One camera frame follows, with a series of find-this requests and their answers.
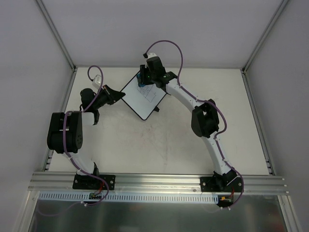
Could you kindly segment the blue whiteboard eraser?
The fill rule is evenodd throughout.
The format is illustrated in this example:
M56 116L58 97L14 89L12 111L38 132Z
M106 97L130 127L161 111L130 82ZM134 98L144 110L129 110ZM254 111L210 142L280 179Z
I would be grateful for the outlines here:
M137 74L138 87L144 87L145 83L143 81L143 75L141 73Z

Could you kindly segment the small black-framed whiteboard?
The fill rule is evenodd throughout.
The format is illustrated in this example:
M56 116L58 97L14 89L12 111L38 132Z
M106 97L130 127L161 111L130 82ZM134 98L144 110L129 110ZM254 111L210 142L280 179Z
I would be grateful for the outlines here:
M122 100L142 120L147 120L156 107L166 96L166 92L157 88L155 84L140 87L138 72L121 90L125 93Z

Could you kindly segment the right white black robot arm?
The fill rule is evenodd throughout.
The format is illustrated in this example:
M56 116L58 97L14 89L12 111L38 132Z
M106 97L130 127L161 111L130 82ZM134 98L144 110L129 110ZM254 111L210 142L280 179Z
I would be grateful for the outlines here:
M167 94L175 97L191 113L191 129L194 134L204 141L214 165L214 174L206 183L213 191L227 191L237 178L235 169L225 157L220 146L218 135L220 111L215 102L198 100L179 83L178 77L173 72L167 72L161 59L155 53L143 55L146 64L140 66L139 85L155 84Z

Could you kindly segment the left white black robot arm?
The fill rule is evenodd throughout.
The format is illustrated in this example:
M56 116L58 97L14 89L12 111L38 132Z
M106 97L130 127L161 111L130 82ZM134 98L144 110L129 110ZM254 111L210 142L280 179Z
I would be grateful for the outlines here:
M83 145L83 127L95 126L99 121L99 108L113 105L126 94L104 85L98 93L90 88L80 92L81 106L79 111L52 113L47 135L50 150L64 155L75 167L77 175L85 175L84 183L91 189L101 183L98 167L90 158L81 154Z

